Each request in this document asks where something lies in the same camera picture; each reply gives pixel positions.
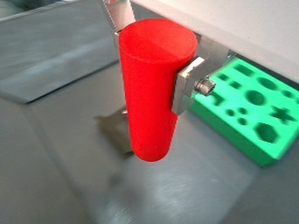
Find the green shape sorter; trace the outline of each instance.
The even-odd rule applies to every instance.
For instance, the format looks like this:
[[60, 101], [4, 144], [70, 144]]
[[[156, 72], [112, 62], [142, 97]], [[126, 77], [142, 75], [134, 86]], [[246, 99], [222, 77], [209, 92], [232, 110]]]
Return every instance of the green shape sorter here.
[[212, 76], [212, 94], [190, 111], [261, 166], [281, 156], [299, 133], [299, 92], [241, 59]]

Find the bolt head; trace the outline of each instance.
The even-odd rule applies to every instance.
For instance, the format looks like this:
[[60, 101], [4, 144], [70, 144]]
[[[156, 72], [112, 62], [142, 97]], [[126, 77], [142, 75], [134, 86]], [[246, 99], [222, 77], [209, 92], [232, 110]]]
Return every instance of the bolt head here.
[[208, 78], [205, 78], [194, 82], [193, 90], [206, 96], [210, 94], [214, 86], [216, 83]]

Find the metal bracket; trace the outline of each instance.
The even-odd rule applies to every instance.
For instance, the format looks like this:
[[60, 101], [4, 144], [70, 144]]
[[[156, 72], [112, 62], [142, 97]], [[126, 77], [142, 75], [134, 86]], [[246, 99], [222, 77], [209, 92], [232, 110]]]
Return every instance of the metal bracket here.
[[192, 105], [197, 93], [208, 95], [216, 84], [209, 80], [213, 73], [225, 63], [229, 49], [205, 37], [200, 37], [198, 56], [176, 74], [172, 95], [172, 112], [180, 115]]
[[128, 0], [102, 0], [101, 8], [113, 31], [114, 46], [117, 46], [118, 33], [136, 21], [130, 2]]

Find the red cylinder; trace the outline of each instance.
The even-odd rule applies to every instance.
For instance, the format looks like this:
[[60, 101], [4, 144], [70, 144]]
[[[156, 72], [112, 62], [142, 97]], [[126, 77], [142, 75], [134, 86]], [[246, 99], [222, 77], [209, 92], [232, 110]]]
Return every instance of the red cylinder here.
[[120, 32], [118, 52], [134, 154], [148, 162], [170, 146], [177, 115], [172, 112], [174, 75], [197, 45], [190, 30], [166, 19], [132, 23]]

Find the circular hole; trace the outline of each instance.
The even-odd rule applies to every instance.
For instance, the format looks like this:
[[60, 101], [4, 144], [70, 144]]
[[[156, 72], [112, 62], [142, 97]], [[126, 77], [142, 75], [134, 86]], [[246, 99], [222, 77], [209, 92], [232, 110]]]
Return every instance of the circular hole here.
[[283, 91], [283, 95], [285, 96], [285, 97], [288, 97], [288, 98], [292, 98], [293, 97], [293, 95], [292, 95], [292, 93], [291, 92], [288, 92], [288, 91]]
[[241, 115], [245, 115], [248, 113], [248, 111], [244, 109], [244, 108], [238, 108], [237, 109], [237, 112], [241, 114]]
[[234, 112], [233, 112], [232, 109], [226, 109], [226, 115], [228, 115], [228, 116], [233, 116], [233, 115], [234, 115]]
[[276, 90], [276, 84], [275, 84], [271, 80], [268, 80], [268, 79], [265, 79], [265, 78], [259, 78], [259, 79], [257, 79], [257, 82], [260, 83], [260, 85], [261, 85], [264, 88], [268, 88], [268, 89], [271, 89], [271, 90]]
[[267, 101], [265, 97], [255, 90], [246, 91], [246, 100], [257, 106], [263, 105]]
[[248, 124], [248, 122], [246, 122], [246, 120], [245, 120], [244, 118], [238, 118], [238, 119], [237, 119], [237, 123], [238, 123], [240, 125], [246, 125], [246, 124]]

